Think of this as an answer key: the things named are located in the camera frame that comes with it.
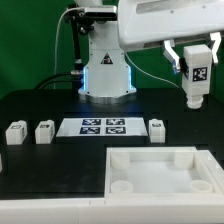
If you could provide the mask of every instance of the white bracket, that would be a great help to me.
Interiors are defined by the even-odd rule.
[[[174,40],[165,40],[164,41],[164,52],[163,55],[173,64],[174,73],[177,74],[181,71],[180,68],[180,57],[177,53],[173,50],[175,47]]]
[[[211,50],[212,50],[212,56],[213,56],[213,63],[217,65],[219,62],[217,57],[217,52],[219,50],[219,46],[222,41],[221,33],[220,32],[210,33],[210,38],[212,41]]]

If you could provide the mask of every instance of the green screen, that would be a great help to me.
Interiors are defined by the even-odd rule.
[[[65,0],[0,0],[0,98],[19,89],[33,89],[44,78],[53,75],[54,47],[58,20],[68,4]],[[106,0],[105,4],[117,1]],[[81,53],[88,62],[88,38],[81,37]],[[181,56],[183,46],[176,47]],[[131,59],[146,72],[181,86],[181,75],[174,75],[161,48],[130,53]],[[213,68],[211,92],[224,102],[224,42],[218,53],[219,65]],[[62,23],[57,72],[73,69],[74,55],[71,27]],[[174,88],[170,84],[133,71],[137,88]],[[69,88],[67,84],[58,88]]]

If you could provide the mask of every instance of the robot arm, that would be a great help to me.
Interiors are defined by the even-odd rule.
[[[224,0],[122,0],[120,46],[128,52],[170,39],[202,38],[224,30],[223,12]]]
[[[103,5],[103,0],[74,0],[79,7]]]
[[[182,72],[188,107],[198,109],[210,90],[212,64],[224,30],[224,0],[122,0],[118,7],[120,47],[128,51],[164,47],[174,72]],[[210,38],[209,46],[184,47],[184,59],[172,47]]]

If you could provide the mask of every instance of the white 3d printed block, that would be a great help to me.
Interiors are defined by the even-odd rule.
[[[27,136],[25,121],[12,122],[6,131],[7,145],[21,145]]]
[[[36,144],[50,144],[54,134],[54,121],[41,121],[35,130]]]
[[[149,136],[152,143],[164,143],[166,129],[162,120],[153,119],[149,121]]]

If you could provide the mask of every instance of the black table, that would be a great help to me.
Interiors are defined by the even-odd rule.
[[[136,98],[117,105],[80,101],[70,90],[23,90],[0,101],[0,199],[103,197],[107,147],[196,146],[210,150],[224,166],[224,105],[205,96],[201,109],[186,107],[182,89],[140,89]],[[56,132],[64,118],[143,117],[161,119],[166,143],[149,137],[54,138],[35,144],[40,121],[54,120]],[[25,120],[23,145],[7,146],[5,131],[13,121]]]

